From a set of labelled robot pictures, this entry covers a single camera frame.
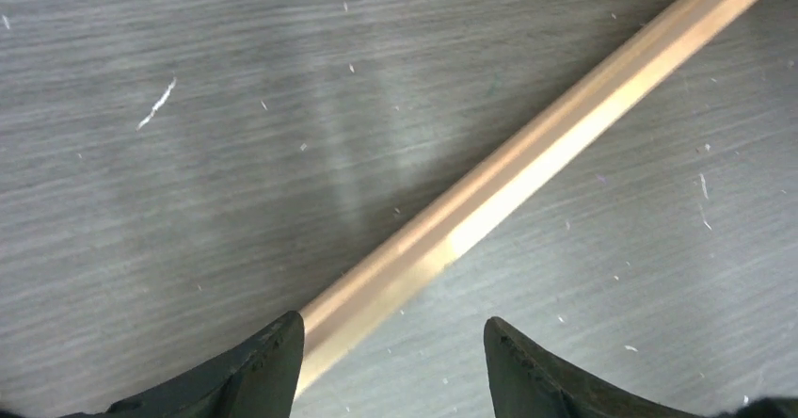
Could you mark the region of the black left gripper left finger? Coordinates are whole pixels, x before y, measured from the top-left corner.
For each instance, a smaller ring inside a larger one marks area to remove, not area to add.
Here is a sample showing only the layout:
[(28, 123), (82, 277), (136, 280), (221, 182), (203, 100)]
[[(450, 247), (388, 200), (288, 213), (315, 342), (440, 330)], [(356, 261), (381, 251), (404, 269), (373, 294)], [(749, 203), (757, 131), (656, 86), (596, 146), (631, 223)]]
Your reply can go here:
[(101, 417), (287, 417), (303, 360), (305, 330), (290, 311), (238, 346), (113, 403)]

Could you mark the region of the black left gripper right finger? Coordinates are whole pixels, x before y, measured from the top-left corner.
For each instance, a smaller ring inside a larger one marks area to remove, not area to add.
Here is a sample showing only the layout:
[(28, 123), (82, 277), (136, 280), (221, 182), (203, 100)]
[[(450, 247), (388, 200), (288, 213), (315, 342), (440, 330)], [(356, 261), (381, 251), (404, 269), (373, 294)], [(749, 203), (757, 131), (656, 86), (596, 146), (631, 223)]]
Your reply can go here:
[(486, 322), (483, 339), (497, 417), (695, 418), (598, 378), (498, 316)]

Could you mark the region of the wooden clothes rack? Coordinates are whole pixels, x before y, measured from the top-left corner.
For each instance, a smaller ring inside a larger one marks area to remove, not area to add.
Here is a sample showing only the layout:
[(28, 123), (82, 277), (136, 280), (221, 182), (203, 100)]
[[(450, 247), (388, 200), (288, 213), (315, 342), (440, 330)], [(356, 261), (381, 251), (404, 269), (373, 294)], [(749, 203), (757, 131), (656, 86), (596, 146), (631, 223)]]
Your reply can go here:
[(297, 391), (461, 258), (758, 0), (676, 0), (303, 308)]

